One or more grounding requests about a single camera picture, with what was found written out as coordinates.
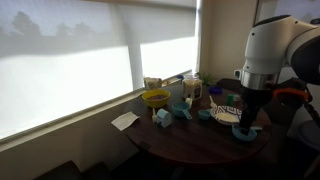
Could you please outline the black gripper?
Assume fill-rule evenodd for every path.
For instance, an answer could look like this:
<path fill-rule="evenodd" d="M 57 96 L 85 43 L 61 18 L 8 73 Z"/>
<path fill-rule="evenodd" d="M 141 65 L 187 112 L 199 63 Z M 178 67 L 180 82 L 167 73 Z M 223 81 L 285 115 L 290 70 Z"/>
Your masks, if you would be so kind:
<path fill-rule="evenodd" d="M 240 119 L 240 127 L 249 129 L 256 120 L 260 108 L 272 99 L 271 90 L 253 90 L 244 87 L 241 93 L 243 110 Z"/>

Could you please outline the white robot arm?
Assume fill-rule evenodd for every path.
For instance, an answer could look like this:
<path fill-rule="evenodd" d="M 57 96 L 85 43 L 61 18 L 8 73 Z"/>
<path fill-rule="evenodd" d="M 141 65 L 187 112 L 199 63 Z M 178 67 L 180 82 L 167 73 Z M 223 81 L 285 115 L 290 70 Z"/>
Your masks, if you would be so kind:
<path fill-rule="evenodd" d="M 240 127 L 248 131 L 261 106 L 276 91 L 283 67 L 290 66 L 305 83 L 320 84 L 320 26 L 291 15 L 281 15 L 256 23 L 245 50 L 245 64 L 234 74 L 243 87 L 244 110 Z"/>

